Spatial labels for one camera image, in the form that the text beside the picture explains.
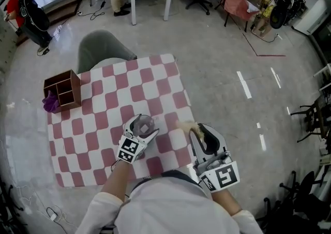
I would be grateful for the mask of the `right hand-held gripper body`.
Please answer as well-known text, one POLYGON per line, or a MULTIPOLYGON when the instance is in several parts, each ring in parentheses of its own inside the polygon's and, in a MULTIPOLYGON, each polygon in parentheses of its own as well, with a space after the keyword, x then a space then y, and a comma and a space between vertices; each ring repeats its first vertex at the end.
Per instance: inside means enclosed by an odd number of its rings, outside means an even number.
POLYGON ((213 155, 208 160, 195 160, 193 168, 211 193, 227 189, 240 182, 237 162, 229 151, 213 155))

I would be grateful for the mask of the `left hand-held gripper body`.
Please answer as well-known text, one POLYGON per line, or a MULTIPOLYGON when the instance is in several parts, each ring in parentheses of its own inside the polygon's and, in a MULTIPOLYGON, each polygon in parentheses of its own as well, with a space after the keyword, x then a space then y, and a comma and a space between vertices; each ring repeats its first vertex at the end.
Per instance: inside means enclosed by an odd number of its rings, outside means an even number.
POLYGON ((133 133, 126 130, 119 140, 116 158, 133 164, 144 153, 146 148, 147 142, 145 138, 136 137, 133 133))

